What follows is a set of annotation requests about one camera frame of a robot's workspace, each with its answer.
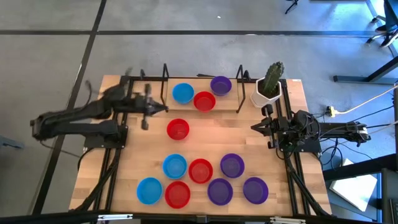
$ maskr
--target purple bowl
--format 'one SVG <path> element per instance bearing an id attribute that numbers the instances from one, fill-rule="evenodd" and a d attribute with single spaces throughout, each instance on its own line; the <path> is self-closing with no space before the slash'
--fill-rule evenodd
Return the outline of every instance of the purple bowl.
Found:
<path id="1" fill-rule="evenodd" d="M 264 203 L 268 198 L 267 184 L 258 177 L 250 177 L 244 182 L 243 194 L 253 204 Z"/>
<path id="2" fill-rule="evenodd" d="M 237 178 L 242 175 L 244 171 L 243 159 L 234 153 L 225 155 L 221 159 L 220 166 L 225 176 L 230 178 Z"/>
<path id="3" fill-rule="evenodd" d="M 210 87 L 215 95 L 225 96 L 229 91 L 231 91 L 232 83 L 229 78 L 218 76 L 211 80 Z"/>
<path id="4" fill-rule="evenodd" d="M 222 178 L 214 179 L 207 188 L 207 196 L 216 205 L 228 204 L 233 195 L 231 184 Z"/>

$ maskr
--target wooden board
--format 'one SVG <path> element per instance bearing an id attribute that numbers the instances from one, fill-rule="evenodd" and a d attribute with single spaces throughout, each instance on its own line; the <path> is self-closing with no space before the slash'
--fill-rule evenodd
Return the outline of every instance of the wooden board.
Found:
<path id="1" fill-rule="evenodd" d="M 113 76 L 104 76 L 103 86 L 118 83 Z M 145 82 L 134 82 L 134 91 L 142 91 Z M 160 82 L 149 82 L 153 97 L 160 101 Z M 306 110 L 303 86 L 300 80 L 287 80 L 292 110 Z M 284 161 L 279 160 L 274 149 L 267 148 L 268 137 L 250 129 L 250 125 L 263 118 L 260 109 L 253 107 L 249 95 L 254 84 L 245 84 L 246 101 L 240 113 L 235 111 L 169 111 L 161 112 L 149 118 L 149 130 L 140 128 L 141 115 L 130 114 L 127 119 L 129 136 L 122 151 L 116 185 L 112 201 L 112 212 L 128 213 L 177 213 L 177 214 L 213 214 L 213 215 L 292 215 Z M 284 101 L 281 98 L 283 114 Z M 183 141 L 171 140 L 165 130 L 167 123 L 174 118 L 186 119 L 190 125 L 190 134 Z M 239 154 L 245 161 L 244 174 L 237 179 L 228 179 L 234 190 L 229 204 L 217 206 L 210 202 L 206 190 L 208 183 L 195 184 L 188 175 L 182 181 L 191 189 L 191 200 L 181 209 L 170 208 L 164 197 L 156 205 L 143 205 L 136 197 L 136 188 L 146 177 L 158 178 L 164 189 L 172 181 L 162 172 L 162 161 L 172 153 L 183 155 L 190 163 L 196 158 L 209 160 L 214 168 L 213 179 L 224 177 L 220 171 L 220 159 L 227 153 Z M 70 208 L 82 203 L 98 181 L 104 150 L 93 150 L 82 160 Z M 318 159 L 312 154 L 301 153 L 305 183 L 315 200 L 327 212 L 331 212 Z M 261 205 L 249 203 L 242 193 L 244 181 L 249 177 L 260 177 L 268 185 L 269 198 Z M 296 189 L 298 210 L 303 213 L 298 187 Z M 103 193 L 106 198 L 107 188 Z"/>
<path id="2" fill-rule="evenodd" d="M 216 96 L 216 105 L 213 108 L 213 111 L 217 110 L 233 110 L 236 111 L 239 107 L 238 101 L 238 82 L 236 79 L 230 79 L 232 83 L 232 89 L 229 93 L 225 96 Z M 167 99 L 166 105 L 169 107 L 170 110 L 189 110 L 189 111 L 198 111 L 195 106 L 193 105 L 193 99 L 191 102 L 187 103 L 186 105 L 182 105 L 177 103 L 173 99 L 173 88 L 180 84 L 180 83 L 188 83 L 190 84 L 195 94 L 201 91 L 208 91 L 211 93 L 210 88 L 211 78 L 169 78 L 167 84 Z"/>

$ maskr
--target blue bowl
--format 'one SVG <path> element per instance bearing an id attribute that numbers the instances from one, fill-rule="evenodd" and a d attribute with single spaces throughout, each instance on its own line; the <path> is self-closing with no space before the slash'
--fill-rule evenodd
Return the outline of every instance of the blue bowl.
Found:
<path id="1" fill-rule="evenodd" d="M 173 88 L 173 99 L 181 104 L 189 103 L 193 94 L 193 87 L 188 83 L 180 83 Z"/>
<path id="2" fill-rule="evenodd" d="M 162 192 L 160 181 L 154 177 L 147 177 L 138 184 L 137 198 L 143 204 L 153 205 L 159 201 Z"/>
<path id="3" fill-rule="evenodd" d="M 187 161 L 180 154 L 171 154 L 163 161 L 163 172 L 170 179 L 179 179 L 187 171 Z"/>

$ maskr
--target potted cactus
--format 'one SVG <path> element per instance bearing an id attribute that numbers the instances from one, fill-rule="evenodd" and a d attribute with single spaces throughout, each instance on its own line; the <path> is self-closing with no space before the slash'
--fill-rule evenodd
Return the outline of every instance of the potted cactus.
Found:
<path id="1" fill-rule="evenodd" d="M 256 89 L 250 96 L 251 102 L 256 108 L 262 108 L 267 104 L 272 104 L 282 95 L 279 78 L 284 73 L 282 62 L 273 63 L 264 78 L 256 81 Z"/>

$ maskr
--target gray floor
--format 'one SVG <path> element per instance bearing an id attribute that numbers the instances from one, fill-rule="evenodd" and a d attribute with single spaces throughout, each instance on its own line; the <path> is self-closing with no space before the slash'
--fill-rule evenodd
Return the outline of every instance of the gray floor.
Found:
<path id="1" fill-rule="evenodd" d="M 0 0 L 0 29 L 91 29 L 99 0 Z M 117 29 L 223 29 L 223 30 L 373 30 L 365 2 L 301 0 L 284 15 L 286 1 L 141 1 L 108 0 L 102 30 Z M 378 11 L 382 3 L 374 0 Z M 0 35 L 0 134 L 25 143 L 23 150 L 0 150 L 0 216 L 25 215 L 47 162 L 50 149 L 31 137 L 29 120 L 48 110 L 63 109 L 80 66 L 87 36 Z M 276 61 L 285 64 L 284 78 L 303 80 L 308 107 L 321 113 L 327 105 L 347 110 L 389 86 L 334 83 L 333 75 L 366 76 L 392 59 L 380 40 L 371 46 L 366 39 L 284 36 L 97 36 L 85 73 L 94 88 L 105 74 L 123 74 L 133 66 L 137 75 L 160 75 L 167 63 L 170 75 L 192 77 L 197 73 L 232 77 L 240 64 L 254 78 L 263 76 Z M 389 74 L 398 77 L 398 71 Z M 77 105 L 88 93 L 80 90 Z M 387 94 L 358 110 L 326 118 L 346 122 L 392 105 Z M 364 118 L 368 125 L 390 123 L 393 110 Z M 372 141 L 355 150 L 371 157 L 395 149 L 394 130 L 372 135 Z M 83 138 L 67 137 L 63 149 L 81 154 Z M 324 147 L 332 145 L 325 142 Z M 366 160 L 346 148 L 343 156 L 354 162 Z M 77 159 L 62 154 L 55 171 L 44 212 L 67 211 L 76 178 Z"/>

